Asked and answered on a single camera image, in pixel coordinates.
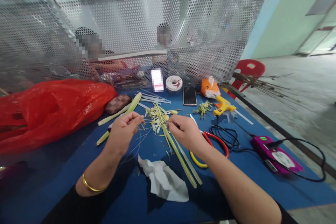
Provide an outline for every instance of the pink power bank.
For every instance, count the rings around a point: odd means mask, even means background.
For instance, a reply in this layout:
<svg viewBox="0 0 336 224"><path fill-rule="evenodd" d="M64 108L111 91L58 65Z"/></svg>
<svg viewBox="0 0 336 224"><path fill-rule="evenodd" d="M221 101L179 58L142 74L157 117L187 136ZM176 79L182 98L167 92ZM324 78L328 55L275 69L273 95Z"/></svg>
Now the pink power bank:
<svg viewBox="0 0 336 224"><path fill-rule="evenodd" d="M289 174L291 173L285 169L282 165L274 161L277 160L293 172L300 172L303 167L298 164L293 158L291 158L282 148L277 147L274 150L268 149L265 144L271 143L273 140L268 136L255 136L251 141L251 145L259 156L264 160L268 167L274 173Z"/></svg>

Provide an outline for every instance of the gold bangle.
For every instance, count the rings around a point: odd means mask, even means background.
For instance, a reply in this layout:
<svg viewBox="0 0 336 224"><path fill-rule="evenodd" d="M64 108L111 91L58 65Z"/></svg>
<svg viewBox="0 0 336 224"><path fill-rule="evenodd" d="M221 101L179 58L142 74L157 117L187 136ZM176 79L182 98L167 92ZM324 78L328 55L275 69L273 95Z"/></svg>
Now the gold bangle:
<svg viewBox="0 0 336 224"><path fill-rule="evenodd" d="M94 192L101 192L101 191L105 191L105 190L108 188L108 186L107 186L107 187L105 187L105 188L103 188L103 189L94 189L94 188L92 188L91 186L89 186L89 184L86 182L84 173L83 173L83 175L82 175L82 178L83 178L83 183L84 183L85 187L86 187L87 189L90 189L91 191L94 191Z"/></svg>

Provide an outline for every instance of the red plastic chair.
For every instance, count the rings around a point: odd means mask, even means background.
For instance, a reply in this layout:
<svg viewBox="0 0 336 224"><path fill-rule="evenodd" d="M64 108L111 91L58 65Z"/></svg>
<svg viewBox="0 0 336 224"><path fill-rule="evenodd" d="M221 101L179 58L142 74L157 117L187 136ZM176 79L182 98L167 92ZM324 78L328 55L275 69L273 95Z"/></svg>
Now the red plastic chair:
<svg viewBox="0 0 336 224"><path fill-rule="evenodd" d="M256 79L259 79L259 77L261 75L263 75L263 73L265 72L265 65L257 60L254 60L254 59L243 59L241 61L238 62L238 65L236 67L236 69L240 69L240 73L241 74L245 74L245 75L254 75L254 77ZM240 80L235 80L233 83L232 83L232 86L234 88L236 88L237 90L240 89L240 87L243 85L243 81L240 81ZM240 90L241 92L243 92L247 87L249 86L248 85L245 85L245 87L243 87L242 90ZM232 94L231 92L228 92L228 94L233 98L235 99L236 96L234 94Z"/></svg>

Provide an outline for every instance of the power cord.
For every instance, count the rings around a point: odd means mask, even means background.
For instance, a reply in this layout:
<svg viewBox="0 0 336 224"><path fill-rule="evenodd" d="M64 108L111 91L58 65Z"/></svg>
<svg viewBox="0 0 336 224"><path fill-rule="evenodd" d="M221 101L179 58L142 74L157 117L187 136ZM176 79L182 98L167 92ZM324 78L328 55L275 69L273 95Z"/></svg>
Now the power cord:
<svg viewBox="0 0 336 224"><path fill-rule="evenodd" d="M229 129L229 128L222 128L221 126L218 125L218 121L219 121L219 116L217 115L217 123L216 125L212 125L209 129L209 132L213 135L216 135L218 137L220 137L227 145L227 148L229 150L229 152L236 152L236 153L241 153L241 152L245 152L245 151L253 151L253 152L256 152L254 149L249 149L249 148L246 148L246 149L239 149L240 148L240 143L239 143L239 140L238 140L238 133L233 130L233 129ZM225 139L222 135L221 135L221 131L226 133L231 141ZM323 153L323 151L320 150L319 147L317 147L316 145L304 140L304 139L299 139L299 138L285 138L285 139L282 139L282 140L279 140L279 141L276 141L276 142L272 142L272 143L268 143L268 144L265 144L265 146L269 149L276 149L280 144L282 144L284 141L286 140L296 140L296 141L301 141L301 142L305 142L307 144L310 144L312 146L314 146L316 149L318 149L318 151L321 153L322 155L322 163L320 165L321 167L321 170L322 170L322 178L321 179L318 179L318 180L315 180L315 179L312 179L312 178L307 178L307 177L304 177L294 171L292 171L291 169L289 169L287 166L283 165L282 163L280 163L278 160L275 160L275 159L272 159L272 161L280 164L282 167L284 167L286 170L288 170L289 172L293 173L294 175L302 178L302 179L305 179L305 180L308 180L308 181L311 181L311 182L317 182L317 183L320 183L320 182L323 182L325 181L326 179L326 172L324 171L324 166L325 166L325 163L326 163L326 157Z"/></svg>
<svg viewBox="0 0 336 224"><path fill-rule="evenodd" d="M229 129L229 128L222 128L221 126L218 125L219 116L216 115L216 117L217 117L217 124L212 125L209 129L209 132L213 135L218 136L220 139L222 139L226 143L229 152L231 152L231 151L235 152L237 150L237 148L240 147L237 131L235 131L233 129ZM225 139L221 135L221 131L225 132L228 136L230 136L231 141Z"/></svg>
<svg viewBox="0 0 336 224"><path fill-rule="evenodd" d="M275 159L272 159L272 160L273 160L274 162L280 164L281 166L283 166L286 170L290 171L290 172L293 173L294 175L296 175L296 176L298 176L298 177L300 177L300 178L303 178L303 179L305 179L305 180L308 180L308 181L311 181L311 182L317 182L317 183L320 183L320 182L325 181L325 179L326 179L326 178L325 178L325 177L326 177L326 172L324 171L324 166L325 166L325 163L326 163L326 157L325 157L323 151L321 151L320 148L317 147L316 145L314 145L314 144L312 144L312 143L310 143L310 142L308 142L308 141L306 141L306 140L304 140L304 139L300 139L300 138L285 138L285 139L282 139L282 140L279 140L279 141L276 141L276 142L267 143L267 144L265 144L265 146L266 146L267 148L269 148L269 149L275 149L275 150L276 150L277 147L278 147L280 144L282 144L284 141L286 141L286 140L296 140L296 141L305 142L305 143L307 143L307 144L310 144L311 146L314 146L316 149L318 149L318 151L319 151L319 152L321 153L321 155L322 155L322 163L321 163L321 165L320 165L321 170L322 170L322 178L321 178L321 179L318 179L318 180L315 180L315 179L312 179L312 178L310 179L310 178L304 177L304 176L302 176L302 175L300 175L300 174L298 174L298 173L292 171L292 170L289 169L287 166L285 166L285 165L283 165L282 163L280 163L278 160L275 160Z"/></svg>

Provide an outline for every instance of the plug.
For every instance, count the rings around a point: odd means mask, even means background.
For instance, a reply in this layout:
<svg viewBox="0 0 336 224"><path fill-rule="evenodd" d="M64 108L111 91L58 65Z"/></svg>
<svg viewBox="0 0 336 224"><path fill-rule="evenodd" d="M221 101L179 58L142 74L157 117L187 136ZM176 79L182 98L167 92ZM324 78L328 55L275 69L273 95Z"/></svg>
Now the plug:
<svg viewBox="0 0 336 224"><path fill-rule="evenodd" d="M280 144L282 144L282 141L276 141L276 142L266 143L265 146L268 149L276 149Z"/></svg>

